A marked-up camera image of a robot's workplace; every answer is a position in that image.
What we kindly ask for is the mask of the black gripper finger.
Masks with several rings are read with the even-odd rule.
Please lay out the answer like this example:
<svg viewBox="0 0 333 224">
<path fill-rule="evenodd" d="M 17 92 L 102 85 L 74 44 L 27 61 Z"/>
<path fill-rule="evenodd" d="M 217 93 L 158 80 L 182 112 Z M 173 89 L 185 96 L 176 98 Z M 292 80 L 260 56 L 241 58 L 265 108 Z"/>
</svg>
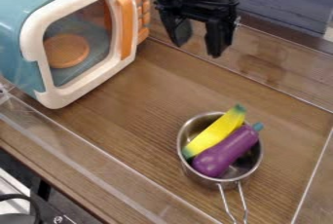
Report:
<svg viewBox="0 0 333 224">
<path fill-rule="evenodd" d="M 207 22 L 207 47 L 212 57 L 220 57 L 225 49 L 233 43 L 235 18 L 212 18 Z"/>
<path fill-rule="evenodd" d="M 172 43 L 181 47 L 193 35 L 193 27 L 187 7 L 157 7 Z"/>
</svg>

